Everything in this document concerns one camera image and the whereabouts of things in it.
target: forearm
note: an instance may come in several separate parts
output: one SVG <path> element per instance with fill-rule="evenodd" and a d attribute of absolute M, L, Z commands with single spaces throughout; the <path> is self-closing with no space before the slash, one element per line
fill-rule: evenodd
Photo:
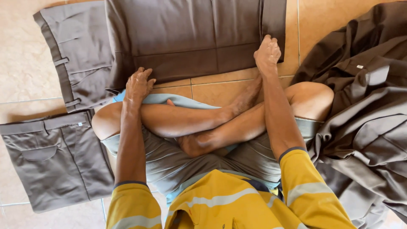
<path fill-rule="evenodd" d="M 278 80 L 277 67 L 263 71 L 261 75 L 263 77 L 266 129 L 274 156 L 278 160 L 287 149 L 305 148 L 306 146 Z"/>
<path fill-rule="evenodd" d="M 123 103 L 115 183 L 146 182 L 146 154 L 141 129 L 140 102 Z"/>

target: foot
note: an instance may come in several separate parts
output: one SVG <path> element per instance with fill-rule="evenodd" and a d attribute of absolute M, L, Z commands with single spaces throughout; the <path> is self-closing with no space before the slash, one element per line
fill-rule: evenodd
<path fill-rule="evenodd" d="M 259 75 L 253 82 L 232 102 L 231 108 L 234 116 L 252 108 L 257 100 L 262 86 L 262 77 Z"/>
<path fill-rule="evenodd" d="M 207 131 L 203 131 L 177 138 L 179 147 L 191 158 L 212 152 L 215 149 L 209 144 L 206 133 Z"/>

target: yellow striped shirt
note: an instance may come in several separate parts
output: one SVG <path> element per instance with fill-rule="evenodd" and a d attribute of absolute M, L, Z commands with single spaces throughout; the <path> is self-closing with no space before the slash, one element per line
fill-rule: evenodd
<path fill-rule="evenodd" d="M 306 151 L 289 150 L 280 167 L 284 202 L 257 191 L 242 180 L 247 178 L 213 170 L 174 199 L 165 228 L 355 228 Z M 114 189 L 106 228 L 162 228 L 160 207 L 146 185 Z"/>

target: gray shorts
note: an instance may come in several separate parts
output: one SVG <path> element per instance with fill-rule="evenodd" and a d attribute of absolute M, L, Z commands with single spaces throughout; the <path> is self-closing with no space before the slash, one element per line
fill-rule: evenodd
<path fill-rule="evenodd" d="M 295 118 L 306 143 L 314 138 L 322 122 Z M 278 182 L 281 170 L 270 148 L 269 136 L 264 133 L 253 140 L 240 143 L 226 156 L 206 154 L 190 158 L 180 147 L 142 128 L 146 149 L 147 182 L 164 195 L 176 190 L 193 176 L 212 170 L 232 170 L 268 182 Z M 120 134 L 102 141 L 116 156 Z"/>

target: man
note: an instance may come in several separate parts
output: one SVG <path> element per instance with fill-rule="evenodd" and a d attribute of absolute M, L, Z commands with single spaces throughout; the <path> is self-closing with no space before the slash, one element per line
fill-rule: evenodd
<path fill-rule="evenodd" d="M 142 106 L 154 83 L 147 81 L 151 70 L 139 69 L 129 79 L 123 103 L 106 106 L 93 120 L 101 139 L 117 141 L 112 137 L 120 133 L 107 228 L 161 228 L 160 207 L 147 181 L 167 196 L 182 189 L 172 200 L 165 228 L 354 228 L 310 161 L 304 141 L 325 119 L 333 93 L 321 84 L 283 91 L 276 66 L 280 54 L 277 40 L 266 36 L 254 54 L 261 78 L 217 110 L 196 112 L 170 101 L 169 106 Z M 259 82 L 265 101 L 250 108 Z M 154 115 L 159 109 L 167 109 L 166 121 Z M 185 152 L 150 131 L 181 137 Z M 248 142 L 225 157 L 208 154 L 242 141 Z M 280 176 L 284 202 L 265 185 Z"/>

